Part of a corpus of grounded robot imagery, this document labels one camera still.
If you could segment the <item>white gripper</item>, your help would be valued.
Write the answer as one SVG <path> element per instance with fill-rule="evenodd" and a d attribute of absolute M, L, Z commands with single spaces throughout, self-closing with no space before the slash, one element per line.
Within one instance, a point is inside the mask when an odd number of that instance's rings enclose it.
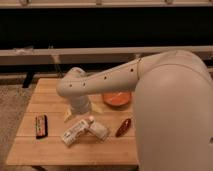
<path fill-rule="evenodd" d="M 66 76 L 68 78 L 81 78 L 86 76 L 86 72 L 81 68 L 74 67 L 68 71 Z M 72 113 L 74 115 L 82 115 L 89 112 L 91 110 L 91 107 L 92 111 L 102 114 L 102 109 L 95 103 L 91 103 L 87 95 L 69 95 L 68 101 L 70 103 L 70 108 L 67 108 L 64 113 L 64 122 L 67 122 L 72 118 Z"/>

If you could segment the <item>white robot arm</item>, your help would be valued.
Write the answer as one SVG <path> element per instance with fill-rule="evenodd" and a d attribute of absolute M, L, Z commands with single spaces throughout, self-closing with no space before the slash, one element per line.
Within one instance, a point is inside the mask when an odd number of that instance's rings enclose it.
<path fill-rule="evenodd" d="M 133 93 L 140 171 L 213 171 L 213 79 L 197 55 L 168 51 L 57 85 L 67 99 L 113 91 Z"/>

